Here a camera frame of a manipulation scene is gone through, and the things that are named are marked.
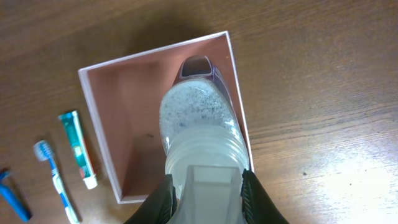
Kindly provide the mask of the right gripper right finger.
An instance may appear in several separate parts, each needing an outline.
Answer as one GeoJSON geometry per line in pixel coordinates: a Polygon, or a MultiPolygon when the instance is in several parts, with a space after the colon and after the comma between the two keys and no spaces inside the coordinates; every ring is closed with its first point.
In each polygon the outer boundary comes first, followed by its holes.
{"type": "Polygon", "coordinates": [[[251,170],[243,171],[241,198],[247,224],[289,224],[251,170]]]}

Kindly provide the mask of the clear purple spray bottle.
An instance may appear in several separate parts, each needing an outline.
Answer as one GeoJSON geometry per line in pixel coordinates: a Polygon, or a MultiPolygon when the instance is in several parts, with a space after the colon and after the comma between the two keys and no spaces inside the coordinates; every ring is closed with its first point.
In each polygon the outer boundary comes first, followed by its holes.
{"type": "Polygon", "coordinates": [[[176,224],[244,223],[246,143],[222,74],[204,55],[187,58],[159,113],[165,173],[173,178],[176,224]]]}

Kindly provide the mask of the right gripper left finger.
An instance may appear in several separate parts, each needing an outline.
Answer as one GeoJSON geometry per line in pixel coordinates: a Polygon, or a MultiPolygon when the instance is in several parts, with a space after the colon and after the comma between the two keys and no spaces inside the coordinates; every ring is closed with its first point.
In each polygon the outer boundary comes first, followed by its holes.
{"type": "Polygon", "coordinates": [[[173,178],[171,174],[167,174],[124,224],[166,224],[176,209],[177,197],[173,178]]]}

